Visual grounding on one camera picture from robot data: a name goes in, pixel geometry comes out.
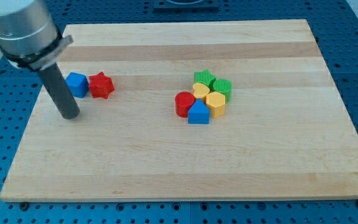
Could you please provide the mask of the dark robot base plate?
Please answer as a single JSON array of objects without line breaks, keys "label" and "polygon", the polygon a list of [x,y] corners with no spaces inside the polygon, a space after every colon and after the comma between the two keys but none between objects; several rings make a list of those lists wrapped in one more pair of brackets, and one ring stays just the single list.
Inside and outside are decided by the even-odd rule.
[{"label": "dark robot base plate", "polygon": [[154,11],[219,9],[219,0],[153,0]]}]

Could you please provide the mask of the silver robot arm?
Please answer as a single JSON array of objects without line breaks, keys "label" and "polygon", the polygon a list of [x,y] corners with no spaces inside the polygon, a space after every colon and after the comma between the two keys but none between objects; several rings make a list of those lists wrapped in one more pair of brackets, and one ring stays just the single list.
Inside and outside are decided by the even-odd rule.
[{"label": "silver robot arm", "polygon": [[62,36],[41,0],[0,0],[0,50],[16,68],[37,73],[65,119],[80,109],[57,65],[57,58],[73,43]]}]

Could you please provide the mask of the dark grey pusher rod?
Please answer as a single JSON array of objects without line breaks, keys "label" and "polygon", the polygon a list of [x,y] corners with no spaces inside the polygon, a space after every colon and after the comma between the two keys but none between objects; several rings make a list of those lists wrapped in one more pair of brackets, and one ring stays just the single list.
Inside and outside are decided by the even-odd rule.
[{"label": "dark grey pusher rod", "polygon": [[73,119],[80,113],[80,109],[56,63],[37,71],[43,86],[50,95],[57,110],[65,119]]}]

